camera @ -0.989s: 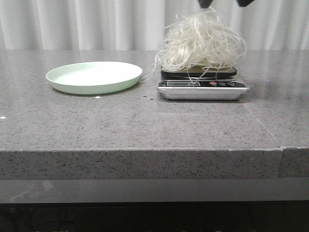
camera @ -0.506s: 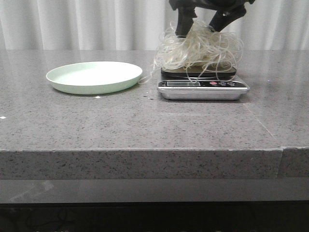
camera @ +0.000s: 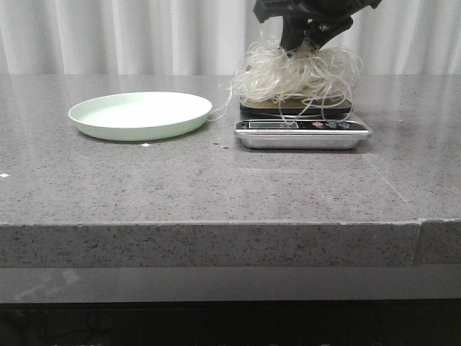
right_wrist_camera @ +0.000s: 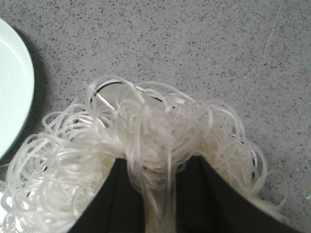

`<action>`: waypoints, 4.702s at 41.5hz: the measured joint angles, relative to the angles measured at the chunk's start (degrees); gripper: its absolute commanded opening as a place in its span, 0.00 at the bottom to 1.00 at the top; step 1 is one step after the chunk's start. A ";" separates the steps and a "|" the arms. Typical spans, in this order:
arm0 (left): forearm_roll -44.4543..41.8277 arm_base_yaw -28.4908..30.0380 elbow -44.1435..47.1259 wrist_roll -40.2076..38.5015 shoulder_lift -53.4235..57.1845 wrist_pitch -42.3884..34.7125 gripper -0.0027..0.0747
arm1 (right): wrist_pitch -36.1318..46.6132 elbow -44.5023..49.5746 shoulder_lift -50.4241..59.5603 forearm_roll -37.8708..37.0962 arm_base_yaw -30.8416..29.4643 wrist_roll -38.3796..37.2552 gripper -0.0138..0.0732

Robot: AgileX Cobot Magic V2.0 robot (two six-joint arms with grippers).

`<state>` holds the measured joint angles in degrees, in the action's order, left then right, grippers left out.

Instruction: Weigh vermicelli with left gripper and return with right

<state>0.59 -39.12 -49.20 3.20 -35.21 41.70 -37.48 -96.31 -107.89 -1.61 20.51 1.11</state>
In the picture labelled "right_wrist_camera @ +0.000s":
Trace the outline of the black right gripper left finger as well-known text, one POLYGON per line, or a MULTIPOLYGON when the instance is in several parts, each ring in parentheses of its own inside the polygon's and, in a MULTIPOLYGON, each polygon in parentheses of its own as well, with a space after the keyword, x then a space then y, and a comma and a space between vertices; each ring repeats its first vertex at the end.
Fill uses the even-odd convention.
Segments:
POLYGON ((126 160, 115 160, 101 189, 69 232, 145 232, 142 196, 130 184, 126 160))

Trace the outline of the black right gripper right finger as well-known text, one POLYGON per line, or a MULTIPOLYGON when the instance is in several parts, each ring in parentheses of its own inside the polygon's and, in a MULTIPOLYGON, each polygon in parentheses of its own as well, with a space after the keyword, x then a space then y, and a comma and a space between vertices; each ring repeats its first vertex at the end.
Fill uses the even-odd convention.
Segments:
POLYGON ((176 176, 179 233, 294 233, 231 188, 201 156, 176 176))

